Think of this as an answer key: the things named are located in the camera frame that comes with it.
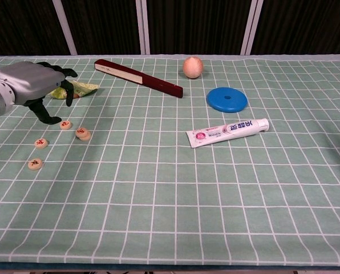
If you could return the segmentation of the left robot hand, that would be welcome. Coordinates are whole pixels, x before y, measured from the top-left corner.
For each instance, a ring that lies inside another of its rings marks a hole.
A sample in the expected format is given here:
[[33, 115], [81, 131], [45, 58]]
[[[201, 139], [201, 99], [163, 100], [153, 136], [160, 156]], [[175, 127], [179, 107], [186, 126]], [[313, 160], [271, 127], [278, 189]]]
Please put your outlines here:
[[0, 68], [0, 116], [13, 106], [28, 107], [44, 124], [57, 124], [60, 117], [50, 116], [43, 98], [58, 87], [66, 91], [66, 105], [71, 106], [74, 86], [66, 78], [77, 77], [71, 68], [62, 68], [47, 62], [22, 61]]

